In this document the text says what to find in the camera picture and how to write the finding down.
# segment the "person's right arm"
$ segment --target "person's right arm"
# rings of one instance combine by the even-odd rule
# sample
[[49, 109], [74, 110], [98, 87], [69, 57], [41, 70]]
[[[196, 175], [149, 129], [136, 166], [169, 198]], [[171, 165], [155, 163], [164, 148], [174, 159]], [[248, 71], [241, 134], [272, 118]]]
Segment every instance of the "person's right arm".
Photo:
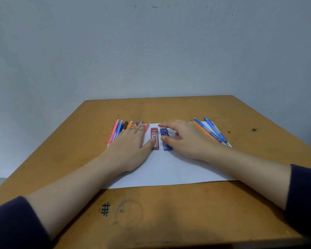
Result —
[[286, 221], [311, 236], [311, 169], [247, 155], [215, 142], [191, 122], [166, 121], [159, 127], [177, 132], [180, 140], [162, 136], [178, 152], [204, 160], [240, 180], [286, 211]]

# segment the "table surface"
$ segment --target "table surface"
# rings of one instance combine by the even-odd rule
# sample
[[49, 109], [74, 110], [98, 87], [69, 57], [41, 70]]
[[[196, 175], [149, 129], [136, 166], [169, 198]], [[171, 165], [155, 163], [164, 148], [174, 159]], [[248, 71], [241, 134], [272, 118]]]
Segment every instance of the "table surface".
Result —
[[[212, 119], [232, 146], [311, 168], [311, 147], [233, 96], [87, 100], [0, 186], [0, 204], [75, 171], [105, 149], [116, 119]], [[109, 203], [108, 216], [100, 213]], [[283, 211], [239, 181], [101, 190], [55, 248], [154, 248], [303, 241]]]

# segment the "blue pen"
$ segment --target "blue pen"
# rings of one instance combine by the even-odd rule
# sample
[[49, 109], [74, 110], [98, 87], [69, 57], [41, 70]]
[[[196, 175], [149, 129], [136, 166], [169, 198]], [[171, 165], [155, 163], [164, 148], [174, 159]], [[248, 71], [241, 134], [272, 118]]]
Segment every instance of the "blue pen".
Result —
[[207, 124], [212, 128], [212, 130], [219, 136], [221, 141], [223, 143], [227, 143], [228, 141], [227, 141], [226, 137], [224, 137], [224, 135], [220, 133], [219, 129], [214, 125], [214, 123], [212, 121], [210, 121], [209, 119], [207, 119], [206, 117], [204, 119], [207, 122]]
[[212, 135], [214, 138], [216, 138], [217, 141], [222, 142], [221, 139], [215, 134], [213, 133], [211, 130], [209, 130], [199, 119], [194, 118], [195, 122], [197, 122], [202, 128], [204, 128], [207, 132], [210, 133], [210, 135]]
[[117, 126], [117, 130], [116, 130], [116, 134], [114, 139], [119, 135], [119, 133], [121, 132], [121, 128], [122, 128], [122, 120], [120, 121], [119, 125]]

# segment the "white wall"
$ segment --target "white wall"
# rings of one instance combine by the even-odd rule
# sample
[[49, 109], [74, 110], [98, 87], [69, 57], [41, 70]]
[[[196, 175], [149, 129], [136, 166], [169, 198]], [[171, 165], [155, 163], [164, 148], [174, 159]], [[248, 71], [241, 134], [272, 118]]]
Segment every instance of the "white wall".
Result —
[[0, 177], [84, 100], [220, 94], [311, 145], [311, 0], [0, 0]]

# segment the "sleeve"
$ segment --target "sleeve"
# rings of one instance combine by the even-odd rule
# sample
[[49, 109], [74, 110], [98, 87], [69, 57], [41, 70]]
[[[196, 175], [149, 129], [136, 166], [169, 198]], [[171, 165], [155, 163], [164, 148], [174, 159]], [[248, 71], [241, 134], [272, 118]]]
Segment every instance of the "sleeve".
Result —
[[22, 196], [0, 205], [0, 248], [50, 248], [50, 238]]
[[311, 237], [311, 169], [291, 165], [285, 219], [298, 232]]

